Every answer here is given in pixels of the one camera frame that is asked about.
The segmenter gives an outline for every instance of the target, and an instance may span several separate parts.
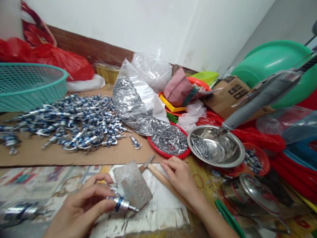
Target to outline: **brown cardboard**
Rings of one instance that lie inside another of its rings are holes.
[[[238,103],[251,89],[236,76],[228,76],[214,87],[214,89],[219,88],[223,89],[213,93],[211,96],[205,97],[204,103],[225,120],[239,108],[239,106],[231,106]],[[248,121],[273,112],[275,110],[272,107],[265,106]]]
[[[112,95],[112,92],[105,90],[93,90],[78,95]],[[7,120],[7,115],[0,116],[1,125],[9,125],[3,123]],[[49,166],[49,165],[111,165],[111,164],[126,164],[135,160],[138,164],[144,163],[151,155],[155,154],[153,163],[159,163],[164,159],[157,153],[149,144],[146,137],[132,133],[142,147],[136,150],[132,145],[130,137],[122,138],[117,145],[101,147],[96,151],[88,154],[83,154],[81,151],[71,152],[62,149],[60,145],[52,144],[45,150],[41,147],[49,138],[33,135],[31,139],[25,139],[22,135],[18,135],[22,143],[17,150],[19,154],[9,155],[8,148],[0,146],[0,167],[6,166]]]

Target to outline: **green pliers handle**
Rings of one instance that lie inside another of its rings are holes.
[[[232,227],[232,229],[234,229],[234,231],[238,234],[238,236],[240,238],[245,238],[245,235],[244,235],[241,227],[239,226],[239,224],[237,223],[235,218],[231,215],[231,213],[228,211],[226,206],[220,200],[216,200],[215,204],[216,204],[219,212],[222,214],[223,218]]]

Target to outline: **teal plastic basket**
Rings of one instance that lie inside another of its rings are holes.
[[[68,73],[35,63],[0,63],[0,112],[30,111],[63,98]]]

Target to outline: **stainless steel bowl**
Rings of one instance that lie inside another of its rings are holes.
[[[187,136],[187,143],[191,151],[200,160],[220,168],[233,168],[240,165],[245,157],[245,148],[242,142],[232,133],[215,138],[217,126],[204,125],[193,128]],[[213,159],[209,160],[196,152],[191,143],[192,136],[200,136],[210,148]]]

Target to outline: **wooden handle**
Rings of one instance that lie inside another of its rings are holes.
[[[152,164],[149,164],[147,166],[147,168],[152,172],[152,174],[161,181],[161,183],[163,183],[165,185],[165,187],[167,187],[167,189],[174,194],[175,197],[178,198],[178,200],[180,200],[192,213],[194,213],[195,215],[196,212],[195,210],[192,208],[192,206],[185,200],[185,198],[182,197],[182,195],[180,195],[176,189],[174,189],[174,187],[172,186],[172,184],[170,183],[170,181],[157,169],[155,168]]]

